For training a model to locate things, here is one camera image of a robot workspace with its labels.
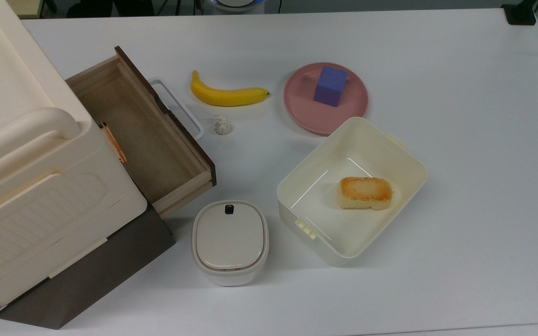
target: container latch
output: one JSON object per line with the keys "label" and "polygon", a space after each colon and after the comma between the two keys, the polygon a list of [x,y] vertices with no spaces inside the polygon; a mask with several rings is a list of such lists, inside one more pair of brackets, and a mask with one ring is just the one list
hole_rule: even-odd
{"label": "container latch", "polygon": [[302,219],[298,219],[296,221],[296,226],[303,230],[304,233],[307,234],[307,236],[309,236],[312,240],[317,237],[317,233],[313,231]]}

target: pink plate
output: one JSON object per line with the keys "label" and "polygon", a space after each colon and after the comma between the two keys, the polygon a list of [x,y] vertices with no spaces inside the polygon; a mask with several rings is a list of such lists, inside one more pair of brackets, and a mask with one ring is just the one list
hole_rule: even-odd
{"label": "pink plate", "polygon": [[[323,66],[348,72],[346,85],[338,107],[315,102],[317,86]],[[351,117],[362,117],[367,112],[369,95],[361,79],[352,71],[333,63],[312,63],[296,70],[283,90],[283,101],[292,118],[303,128],[321,135],[330,135]]]}

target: floor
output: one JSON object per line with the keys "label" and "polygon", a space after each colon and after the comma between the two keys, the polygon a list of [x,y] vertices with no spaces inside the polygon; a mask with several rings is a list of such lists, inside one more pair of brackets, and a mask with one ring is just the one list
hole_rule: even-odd
{"label": "floor", "polygon": [[[79,0],[54,0],[57,11],[45,9],[47,19],[65,18],[68,8]],[[152,0],[157,15],[175,15],[178,0]],[[207,0],[203,2],[206,13],[211,12]],[[265,13],[317,13],[341,11],[386,11],[409,9],[456,9],[456,8],[499,8],[504,3],[517,4],[519,0],[267,0]],[[194,0],[182,0],[179,15],[193,15]],[[118,16],[113,8],[112,16]]]}

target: brown base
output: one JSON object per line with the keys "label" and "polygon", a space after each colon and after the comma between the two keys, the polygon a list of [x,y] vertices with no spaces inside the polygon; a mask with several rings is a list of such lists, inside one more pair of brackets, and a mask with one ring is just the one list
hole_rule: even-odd
{"label": "brown base", "polygon": [[107,242],[6,306],[0,319],[59,329],[175,244],[151,204]]}

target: wooden box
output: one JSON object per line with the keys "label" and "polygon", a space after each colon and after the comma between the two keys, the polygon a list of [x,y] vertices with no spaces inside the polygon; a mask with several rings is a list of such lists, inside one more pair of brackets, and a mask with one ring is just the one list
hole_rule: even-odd
{"label": "wooden box", "polygon": [[120,47],[66,80],[162,218],[216,185],[215,165]]}

